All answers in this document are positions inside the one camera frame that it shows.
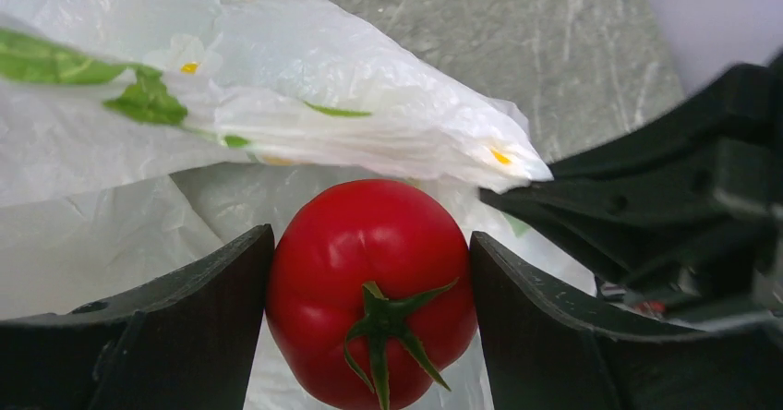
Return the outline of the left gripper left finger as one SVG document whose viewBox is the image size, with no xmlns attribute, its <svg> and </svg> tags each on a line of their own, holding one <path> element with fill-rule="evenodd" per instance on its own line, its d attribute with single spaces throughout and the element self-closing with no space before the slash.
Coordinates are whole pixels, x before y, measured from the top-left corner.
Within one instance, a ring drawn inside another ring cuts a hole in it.
<svg viewBox="0 0 783 410">
<path fill-rule="evenodd" d="M 67 314 L 1 324 L 5 409 L 240 409 L 274 251 L 269 225 Z"/>
</svg>

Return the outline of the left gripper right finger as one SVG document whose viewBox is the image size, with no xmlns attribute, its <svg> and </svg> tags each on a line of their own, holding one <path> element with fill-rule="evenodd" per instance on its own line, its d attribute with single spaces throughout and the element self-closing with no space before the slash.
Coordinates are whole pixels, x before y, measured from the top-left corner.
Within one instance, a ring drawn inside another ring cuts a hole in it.
<svg viewBox="0 0 783 410">
<path fill-rule="evenodd" d="M 470 242 L 488 381 L 498 409 L 778 409 L 782 347 L 761 326 L 699 332 L 614 307 Z"/>
</svg>

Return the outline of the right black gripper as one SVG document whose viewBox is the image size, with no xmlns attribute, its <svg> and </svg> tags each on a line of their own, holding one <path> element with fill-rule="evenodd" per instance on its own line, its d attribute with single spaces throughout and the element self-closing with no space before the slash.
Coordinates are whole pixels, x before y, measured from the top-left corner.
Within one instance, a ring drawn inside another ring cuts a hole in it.
<svg viewBox="0 0 783 410">
<path fill-rule="evenodd" d="M 642 127 L 553 163 L 601 177 L 602 205 L 546 204 L 542 187 L 480 199 L 659 320 L 720 331 L 782 315 L 782 60 L 736 64 Z"/>
</svg>

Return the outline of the red fake tomato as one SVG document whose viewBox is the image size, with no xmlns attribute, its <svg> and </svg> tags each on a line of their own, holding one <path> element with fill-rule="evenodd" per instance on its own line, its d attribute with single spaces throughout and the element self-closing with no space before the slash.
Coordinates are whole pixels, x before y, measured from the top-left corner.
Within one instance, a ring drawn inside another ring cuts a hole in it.
<svg viewBox="0 0 783 410">
<path fill-rule="evenodd" d="M 302 207 L 274 252 L 274 341 L 299 384 L 339 409 L 402 409 L 477 330 L 463 232 L 409 184 L 364 179 Z"/>
</svg>

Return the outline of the white printed plastic bag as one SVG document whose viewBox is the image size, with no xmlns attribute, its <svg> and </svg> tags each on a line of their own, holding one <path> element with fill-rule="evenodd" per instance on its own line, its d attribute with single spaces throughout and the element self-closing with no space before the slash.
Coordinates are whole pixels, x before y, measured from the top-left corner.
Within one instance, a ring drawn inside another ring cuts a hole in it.
<svg viewBox="0 0 783 410">
<path fill-rule="evenodd" d="M 1 315 L 120 293 L 381 176 L 594 295 L 478 200 L 545 173 L 527 133 L 328 0 L 1 0 Z"/>
</svg>

